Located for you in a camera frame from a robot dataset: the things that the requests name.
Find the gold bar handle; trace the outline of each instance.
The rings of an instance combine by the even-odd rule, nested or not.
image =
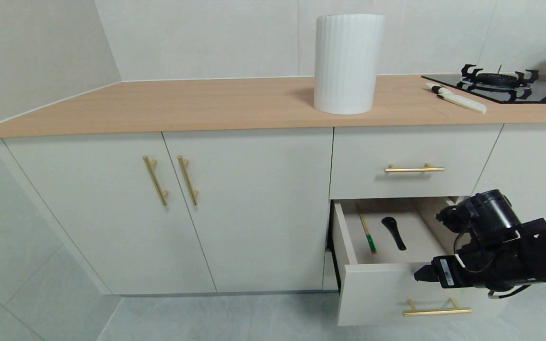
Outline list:
[[[145,155],[143,156],[143,161],[145,162],[145,166],[147,166],[147,171],[149,171],[149,175],[151,176],[151,181],[153,181],[155,191],[160,197],[161,205],[167,206],[167,200],[165,198],[167,197],[168,192],[167,190],[161,190],[159,181],[157,181],[157,177],[155,176],[155,165],[157,164],[157,160],[149,160],[149,157]]]
[[[182,170],[184,182],[187,184],[189,194],[191,195],[191,201],[193,201],[193,206],[197,206],[197,194],[199,193],[199,190],[193,189],[193,185],[191,185],[191,179],[189,179],[189,173],[187,173],[189,160],[183,158],[182,155],[178,155],[178,163],[180,164],[180,169]]]
[[[402,314],[404,317],[408,316],[424,316],[424,315],[450,315],[450,314],[468,314],[472,313],[473,309],[464,307],[461,308],[457,304],[455,298],[451,297],[450,302],[452,303],[453,308],[442,308],[442,309],[416,309],[416,306],[414,305],[414,301],[411,299],[408,300],[408,304],[410,305],[410,310],[404,310],[402,311]]]
[[[385,173],[420,173],[420,172],[444,172],[444,167],[433,167],[429,162],[425,163],[422,168],[395,168],[394,164],[390,164],[385,168]]]

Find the white vase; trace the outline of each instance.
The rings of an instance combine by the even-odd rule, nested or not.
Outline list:
[[[317,18],[314,106],[338,115],[372,108],[385,16]]]

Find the gas stove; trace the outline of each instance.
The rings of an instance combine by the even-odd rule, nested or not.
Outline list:
[[[460,74],[422,77],[496,103],[546,103],[546,75],[540,75],[537,70],[516,71],[513,74],[485,73],[476,66],[466,64]]]

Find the black ladle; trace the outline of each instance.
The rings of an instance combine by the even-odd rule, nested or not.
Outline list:
[[[401,240],[401,236],[399,235],[399,230],[397,229],[397,221],[392,216],[386,216],[381,220],[383,225],[386,226],[386,228],[389,230],[391,235],[393,236],[393,239],[395,240],[395,244],[397,244],[397,248],[401,251],[406,250],[406,245]]]

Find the cable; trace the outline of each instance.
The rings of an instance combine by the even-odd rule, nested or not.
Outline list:
[[[458,247],[458,243],[459,243],[459,240],[462,238],[462,236],[464,236],[464,234],[471,228],[471,222],[469,221],[469,223],[466,225],[466,227],[464,227],[464,229],[462,229],[461,233],[459,233],[459,235],[456,236],[456,239],[455,239],[455,243],[453,245],[453,251],[455,253],[455,255],[457,254],[456,252],[456,249]],[[483,257],[485,258],[485,251],[484,249],[482,248],[482,251],[483,251]],[[470,272],[472,274],[479,274],[480,272],[484,272],[486,271],[490,265],[492,265],[492,262],[494,262],[494,260],[496,259],[496,255],[494,255],[494,257],[492,257],[492,259],[488,262],[488,264],[486,264],[482,269],[480,270],[470,270],[470,269],[467,269],[466,265],[463,265],[463,268],[464,270],[466,270],[467,272]]]
[[[530,287],[530,285],[522,285],[521,287],[515,289],[514,291],[511,291],[511,293],[508,293],[506,295],[498,295],[498,296],[495,296],[494,293],[495,291],[494,290],[490,290],[488,292],[488,298],[491,298],[492,300],[499,300],[501,298],[507,298],[507,297],[510,297],[510,296],[515,296],[519,293],[521,293],[522,291],[524,291],[525,289],[528,289]]]

